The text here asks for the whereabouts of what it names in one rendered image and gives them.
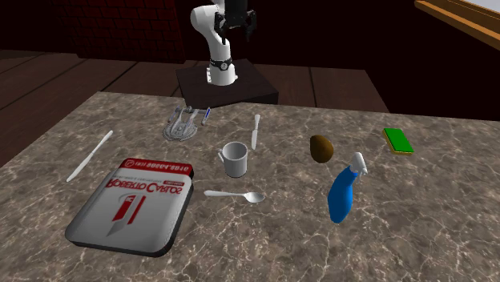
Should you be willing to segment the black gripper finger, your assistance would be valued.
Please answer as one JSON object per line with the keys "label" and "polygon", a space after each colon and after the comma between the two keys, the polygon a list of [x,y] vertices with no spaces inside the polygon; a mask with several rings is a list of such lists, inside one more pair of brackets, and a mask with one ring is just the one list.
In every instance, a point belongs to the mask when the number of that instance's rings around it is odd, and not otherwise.
{"label": "black gripper finger", "polygon": [[247,42],[250,40],[252,33],[255,31],[256,25],[256,12],[254,10],[250,10],[247,12],[247,18],[244,22],[244,34]]}
{"label": "black gripper finger", "polygon": [[228,24],[225,19],[225,15],[219,12],[215,12],[214,17],[214,31],[221,37],[222,44],[226,44],[225,33],[228,29]]}

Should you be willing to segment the dark robot stand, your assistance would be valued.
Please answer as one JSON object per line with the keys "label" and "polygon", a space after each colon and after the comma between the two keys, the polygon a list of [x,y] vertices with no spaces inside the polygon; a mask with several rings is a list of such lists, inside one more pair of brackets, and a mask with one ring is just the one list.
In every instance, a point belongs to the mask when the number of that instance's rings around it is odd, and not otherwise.
{"label": "dark robot stand", "polygon": [[236,60],[238,79],[228,86],[207,82],[206,67],[176,71],[179,88],[187,106],[206,109],[234,103],[278,104],[279,91],[247,59]]}

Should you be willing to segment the grey spaceship model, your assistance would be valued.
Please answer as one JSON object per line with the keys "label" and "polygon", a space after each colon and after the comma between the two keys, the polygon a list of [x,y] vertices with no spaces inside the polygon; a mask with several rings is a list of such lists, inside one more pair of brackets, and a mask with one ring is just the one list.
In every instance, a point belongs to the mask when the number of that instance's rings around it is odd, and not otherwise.
{"label": "grey spaceship model", "polygon": [[[178,106],[168,119],[167,126],[163,129],[163,137],[168,141],[178,140],[180,142],[192,138],[198,130],[198,127],[194,124],[195,117],[198,114],[203,114],[204,117],[201,120],[201,125],[204,126],[210,112],[210,107],[206,110],[200,110],[193,107]],[[183,121],[183,113],[190,114],[191,116],[186,121]]]}

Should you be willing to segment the short white knife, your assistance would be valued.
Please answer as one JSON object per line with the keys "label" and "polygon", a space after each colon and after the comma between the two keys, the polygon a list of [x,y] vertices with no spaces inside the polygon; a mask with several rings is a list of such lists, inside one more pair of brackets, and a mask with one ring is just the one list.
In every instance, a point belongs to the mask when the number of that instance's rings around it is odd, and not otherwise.
{"label": "short white knife", "polygon": [[257,115],[254,116],[254,129],[252,131],[251,147],[252,147],[253,150],[256,149],[259,122],[260,122],[260,115],[257,114]]}

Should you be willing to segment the grey mug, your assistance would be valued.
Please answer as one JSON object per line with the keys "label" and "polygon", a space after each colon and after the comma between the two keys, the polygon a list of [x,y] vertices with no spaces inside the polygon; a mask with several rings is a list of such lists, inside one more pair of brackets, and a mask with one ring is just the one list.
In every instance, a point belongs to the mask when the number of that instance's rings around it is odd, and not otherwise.
{"label": "grey mug", "polygon": [[230,142],[218,150],[224,164],[225,173],[232,178],[240,178],[247,172],[248,148],[241,142]]}

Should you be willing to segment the brown kiwi fruit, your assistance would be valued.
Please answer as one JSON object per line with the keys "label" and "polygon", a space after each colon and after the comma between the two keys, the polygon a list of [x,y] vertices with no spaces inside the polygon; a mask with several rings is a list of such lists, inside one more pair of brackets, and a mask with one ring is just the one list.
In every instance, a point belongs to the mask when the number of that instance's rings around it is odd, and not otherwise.
{"label": "brown kiwi fruit", "polygon": [[333,145],[323,135],[310,138],[310,155],[318,163],[327,163],[333,156]]}

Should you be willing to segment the silver spoon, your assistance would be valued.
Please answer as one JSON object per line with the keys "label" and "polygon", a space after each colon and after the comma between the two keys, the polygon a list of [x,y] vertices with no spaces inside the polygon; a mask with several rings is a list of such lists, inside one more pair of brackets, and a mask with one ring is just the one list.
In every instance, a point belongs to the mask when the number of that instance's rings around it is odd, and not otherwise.
{"label": "silver spoon", "polygon": [[211,191],[207,190],[204,192],[206,196],[243,196],[249,203],[259,203],[265,199],[265,196],[257,192],[247,192],[247,193],[233,193],[224,191]]}

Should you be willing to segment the long white knife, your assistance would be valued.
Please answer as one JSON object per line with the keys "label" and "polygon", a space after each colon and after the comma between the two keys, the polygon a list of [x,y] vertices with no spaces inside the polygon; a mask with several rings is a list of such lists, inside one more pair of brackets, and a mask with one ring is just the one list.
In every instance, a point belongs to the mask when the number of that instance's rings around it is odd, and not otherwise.
{"label": "long white knife", "polygon": [[113,135],[113,131],[107,134],[100,140],[99,144],[92,150],[92,152],[74,169],[74,171],[67,177],[66,182],[70,182],[78,173],[89,163],[94,156],[95,152]]}

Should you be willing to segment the green and yellow sponge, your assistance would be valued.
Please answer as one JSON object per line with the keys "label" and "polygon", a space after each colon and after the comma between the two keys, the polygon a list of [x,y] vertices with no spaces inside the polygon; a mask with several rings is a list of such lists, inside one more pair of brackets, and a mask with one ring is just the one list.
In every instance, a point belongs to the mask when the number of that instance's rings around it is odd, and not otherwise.
{"label": "green and yellow sponge", "polygon": [[398,155],[412,155],[414,150],[400,128],[384,128],[382,131],[389,149]]}

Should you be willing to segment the blue spray bottle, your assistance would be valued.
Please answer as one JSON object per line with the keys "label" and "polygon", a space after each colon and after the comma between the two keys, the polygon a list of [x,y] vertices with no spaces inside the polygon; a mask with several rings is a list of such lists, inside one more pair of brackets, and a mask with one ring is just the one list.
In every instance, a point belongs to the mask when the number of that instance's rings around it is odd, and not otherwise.
{"label": "blue spray bottle", "polygon": [[328,194],[329,215],[334,223],[341,223],[351,210],[354,180],[367,174],[363,155],[355,152],[352,163],[335,178]]}

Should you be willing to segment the white and red tablet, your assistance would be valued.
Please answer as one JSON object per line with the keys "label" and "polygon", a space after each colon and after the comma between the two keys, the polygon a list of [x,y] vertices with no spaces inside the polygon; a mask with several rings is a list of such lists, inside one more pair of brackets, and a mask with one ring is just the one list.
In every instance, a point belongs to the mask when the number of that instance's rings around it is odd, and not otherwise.
{"label": "white and red tablet", "polygon": [[193,175],[189,163],[127,158],[96,188],[65,237],[85,248],[163,256],[194,191]]}

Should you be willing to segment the wooden window frame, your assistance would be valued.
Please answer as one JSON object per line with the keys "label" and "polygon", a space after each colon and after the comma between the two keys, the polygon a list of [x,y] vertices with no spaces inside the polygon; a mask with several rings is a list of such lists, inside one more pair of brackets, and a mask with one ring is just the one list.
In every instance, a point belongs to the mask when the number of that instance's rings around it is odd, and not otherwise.
{"label": "wooden window frame", "polygon": [[500,0],[414,0],[416,8],[500,50]]}

